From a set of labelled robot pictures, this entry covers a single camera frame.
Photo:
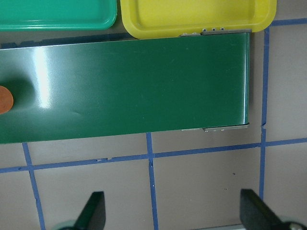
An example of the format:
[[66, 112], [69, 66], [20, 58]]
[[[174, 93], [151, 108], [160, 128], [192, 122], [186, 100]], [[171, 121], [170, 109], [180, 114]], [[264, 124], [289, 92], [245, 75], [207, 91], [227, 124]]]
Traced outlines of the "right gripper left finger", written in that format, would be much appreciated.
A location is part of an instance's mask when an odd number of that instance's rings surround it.
[[74, 230], [103, 230], [106, 224], [104, 192], [93, 192], [73, 225]]

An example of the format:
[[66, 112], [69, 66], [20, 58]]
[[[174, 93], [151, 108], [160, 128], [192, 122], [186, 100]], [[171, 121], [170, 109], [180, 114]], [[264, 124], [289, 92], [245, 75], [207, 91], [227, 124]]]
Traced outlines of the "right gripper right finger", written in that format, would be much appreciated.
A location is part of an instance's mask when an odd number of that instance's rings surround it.
[[252, 189], [241, 189], [239, 217], [247, 230], [287, 230], [282, 222]]

